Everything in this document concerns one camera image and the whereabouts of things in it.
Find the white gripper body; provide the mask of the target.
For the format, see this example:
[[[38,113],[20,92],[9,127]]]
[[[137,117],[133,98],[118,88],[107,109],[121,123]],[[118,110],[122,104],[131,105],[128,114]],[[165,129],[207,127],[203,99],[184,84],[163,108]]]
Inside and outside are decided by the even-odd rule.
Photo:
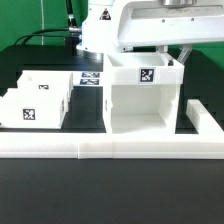
[[[224,0],[116,0],[116,46],[160,46],[224,41]]]

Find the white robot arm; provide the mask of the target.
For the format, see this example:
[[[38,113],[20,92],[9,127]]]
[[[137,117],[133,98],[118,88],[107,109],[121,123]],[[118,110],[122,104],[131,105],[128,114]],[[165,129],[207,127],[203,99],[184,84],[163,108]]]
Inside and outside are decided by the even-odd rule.
[[[89,55],[224,41],[224,0],[88,0],[79,48]]]

